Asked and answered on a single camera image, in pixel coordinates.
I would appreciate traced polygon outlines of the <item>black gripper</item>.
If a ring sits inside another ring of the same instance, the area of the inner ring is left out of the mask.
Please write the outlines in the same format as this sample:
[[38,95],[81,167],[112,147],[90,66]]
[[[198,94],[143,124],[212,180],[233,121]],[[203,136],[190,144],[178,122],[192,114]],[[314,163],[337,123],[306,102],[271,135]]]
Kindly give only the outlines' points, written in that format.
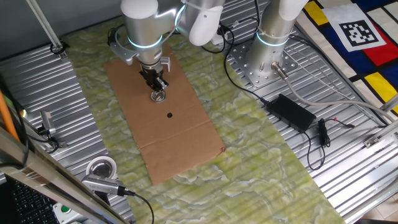
[[143,69],[140,71],[140,74],[146,81],[147,86],[150,87],[153,92],[160,92],[164,91],[169,85],[165,80],[163,80],[163,72],[163,70],[158,72],[155,69]]

